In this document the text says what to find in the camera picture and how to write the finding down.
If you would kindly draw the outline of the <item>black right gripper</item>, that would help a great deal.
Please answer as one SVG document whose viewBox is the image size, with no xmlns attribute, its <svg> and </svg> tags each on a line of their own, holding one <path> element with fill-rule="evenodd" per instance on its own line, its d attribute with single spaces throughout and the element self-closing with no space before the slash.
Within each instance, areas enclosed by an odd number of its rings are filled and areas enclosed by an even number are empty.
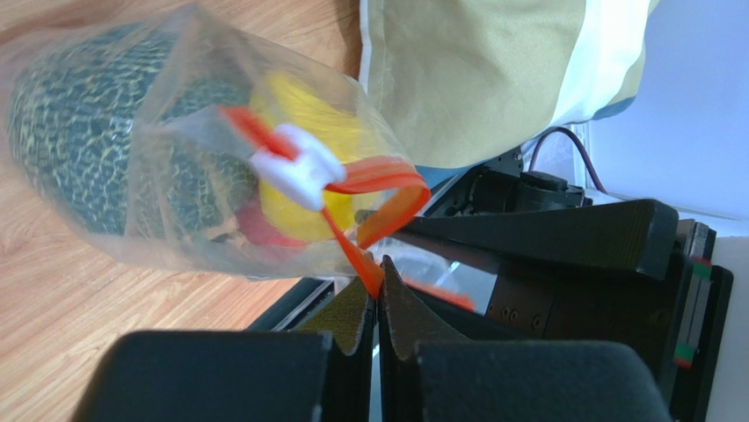
<svg viewBox="0 0 749 422">
<path fill-rule="evenodd" d="M 675 421 L 703 421 L 733 282 L 716 232 L 681 220 L 665 277 L 506 264 L 485 315 L 530 338 L 623 343 L 653 373 Z"/>
</svg>

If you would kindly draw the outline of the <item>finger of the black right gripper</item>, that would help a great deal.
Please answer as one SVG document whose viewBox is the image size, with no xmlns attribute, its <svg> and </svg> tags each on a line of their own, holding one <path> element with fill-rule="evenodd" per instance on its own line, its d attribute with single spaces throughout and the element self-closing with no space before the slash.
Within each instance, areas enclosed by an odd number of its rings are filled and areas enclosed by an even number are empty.
<svg viewBox="0 0 749 422">
<path fill-rule="evenodd" d="M 493 272 L 504 264 L 613 280 L 663 280 L 678 212 L 658 200 L 515 214 L 414 218 L 370 246 L 424 251 Z"/>
</svg>

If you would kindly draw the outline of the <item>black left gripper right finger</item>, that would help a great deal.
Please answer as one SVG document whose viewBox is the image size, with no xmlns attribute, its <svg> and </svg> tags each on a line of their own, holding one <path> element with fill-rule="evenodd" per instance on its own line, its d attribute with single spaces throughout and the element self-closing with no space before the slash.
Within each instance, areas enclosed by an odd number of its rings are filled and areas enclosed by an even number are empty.
<svg viewBox="0 0 749 422">
<path fill-rule="evenodd" d="M 382 259 L 378 307 L 386 421 L 667 421 L 650 370 L 607 341 L 472 340 Z"/>
</svg>

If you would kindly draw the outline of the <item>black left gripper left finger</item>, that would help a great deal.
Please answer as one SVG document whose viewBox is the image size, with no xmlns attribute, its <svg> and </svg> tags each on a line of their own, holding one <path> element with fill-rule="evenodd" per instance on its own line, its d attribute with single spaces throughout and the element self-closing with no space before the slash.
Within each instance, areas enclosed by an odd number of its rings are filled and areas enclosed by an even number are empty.
<svg viewBox="0 0 749 422">
<path fill-rule="evenodd" d="M 134 331 L 76 421 L 364 421 L 373 301 L 358 280 L 293 331 Z"/>
</svg>

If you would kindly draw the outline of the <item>yellow fake pear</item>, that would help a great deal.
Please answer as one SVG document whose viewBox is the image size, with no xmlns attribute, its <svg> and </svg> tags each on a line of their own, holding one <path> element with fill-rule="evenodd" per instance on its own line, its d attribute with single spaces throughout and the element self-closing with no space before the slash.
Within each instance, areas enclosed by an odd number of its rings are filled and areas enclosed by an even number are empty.
<svg viewBox="0 0 749 422">
<path fill-rule="evenodd" d="M 344 112 L 319 98 L 317 92 L 301 79 L 272 72 L 266 76 L 265 82 L 273 95 L 272 103 L 253 95 L 250 108 L 268 125 L 276 127 L 288 122 L 307 131 L 343 164 L 387 152 L 377 131 L 366 126 L 356 114 Z M 265 181 L 258 183 L 258 194 L 265 218 L 281 235 L 304 243 L 333 238 L 320 214 L 293 203 Z"/>
</svg>

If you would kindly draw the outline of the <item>clear zip top bag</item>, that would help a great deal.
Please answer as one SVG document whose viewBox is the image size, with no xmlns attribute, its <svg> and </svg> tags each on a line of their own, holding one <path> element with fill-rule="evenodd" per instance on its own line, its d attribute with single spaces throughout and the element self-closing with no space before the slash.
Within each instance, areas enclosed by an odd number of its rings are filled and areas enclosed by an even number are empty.
<svg viewBox="0 0 749 422">
<path fill-rule="evenodd" d="M 432 193 L 360 83 L 184 4 L 1 33 L 1 147 L 88 242 L 249 280 L 360 277 Z"/>
</svg>

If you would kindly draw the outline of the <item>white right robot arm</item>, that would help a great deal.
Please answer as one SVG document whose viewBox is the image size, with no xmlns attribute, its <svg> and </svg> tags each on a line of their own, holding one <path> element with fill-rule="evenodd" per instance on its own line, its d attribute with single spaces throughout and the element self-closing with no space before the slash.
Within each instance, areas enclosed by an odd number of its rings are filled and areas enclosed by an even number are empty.
<svg viewBox="0 0 749 422">
<path fill-rule="evenodd" d="M 677 421 L 703 421 L 731 297 L 716 232 L 657 200 L 603 203 L 501 156 L 373 247 L 471 337 L 634 349 Z"/>
</svg>

